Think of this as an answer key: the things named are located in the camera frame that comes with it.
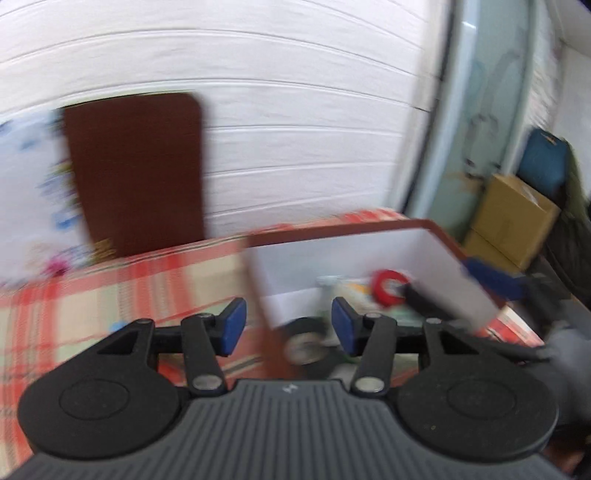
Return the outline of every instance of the cardboard box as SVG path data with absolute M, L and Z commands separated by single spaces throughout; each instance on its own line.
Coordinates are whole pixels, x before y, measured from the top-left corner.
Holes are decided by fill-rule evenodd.
M 559 211 L 517 177 L 494 175 L 472 230 L 522 271 L 537 255 Z M 478 239 L 471 240 L 473 247 Z
M 466 272 L 464 252 L 430 220 L 261 233 L 250 235 L 248 245 L 257 306 L 272 328 L 319 314 L 319 277 L 363 279 L 383 268 L 404 272 L 417 290 L 467 320 L 473 331 L 486 326 L 504 305 Z
M 519 273 L 519 267 L 513 264 L 505 255 L 499 252 L 489 242 L 484 240 L 474 230 L 470 230 L 464 241 L 464 249 L 471 257 L 480 258 L 489 265 L 502 270 L 503 272 Z

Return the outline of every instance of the black circular base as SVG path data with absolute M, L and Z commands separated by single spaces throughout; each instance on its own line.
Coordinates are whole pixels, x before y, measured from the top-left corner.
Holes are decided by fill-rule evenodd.
M 426 446 L 475 462 L 539 451 L 557 420 L 544 384 L 495 355 L 445 355 L 397 393 L 397 412 Z
M 23 393 L 18 420 L 34 450 L 90 460 L 150 444 L 170 428 L 179 408 L 176 388 L 159 373 L 105 355 L 41 377 Z

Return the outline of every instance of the brown panel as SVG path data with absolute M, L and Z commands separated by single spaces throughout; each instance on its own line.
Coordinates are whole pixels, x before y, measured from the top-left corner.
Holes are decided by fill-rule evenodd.
M 205 238 L 201 117 L 187 93 L 65 109 L 76 187 L 95 244 L 124 257 Z

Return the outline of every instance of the table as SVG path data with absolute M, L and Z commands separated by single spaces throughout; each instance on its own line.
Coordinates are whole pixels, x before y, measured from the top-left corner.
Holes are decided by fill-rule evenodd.
M 363 210 L 268 230 L 403 218 L 390 209 Z M 247 327 L 234 353 L 219 362 L 231 384 L 265 378 L 260 355 L 262 327 L 249 301 L 241 252 L 244 236 L 207 240 L 121 258 L 61 277 L 0 291 L 0 476 L 31 454 L 17 422 L 17 405 L 28 384 L 110 333 L 114 324 L 141 317 L 157 326 L 177 325 L 197 312 L 220 313 L 237 296 L 249 304 Z M 159 370 L 184 382 L 180 355 L 163 355 Z

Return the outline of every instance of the red plaid fabric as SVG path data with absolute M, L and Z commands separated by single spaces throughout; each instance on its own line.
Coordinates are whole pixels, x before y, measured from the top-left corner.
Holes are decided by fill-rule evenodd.
M 401 217 L 389 209 L 364 210 L 273 229 Z M 0 476 L 31 454 L 16 418 L 18 399 L 29 383 L 108 335 L 114 323 L 148 317 L 159 326 L 177 325 L 196 312 L 217 314 L 236 296 L 248 302 L 242 248 L 243 237 L 198 242 L 0 292 Z M 230 381 L 264 377 L 255 319 L 250 308 L 249 326 L 236 351 L 220 359 Z M 163 357 L 160 371 L 172 382 L 183 383 L 182 358 Z

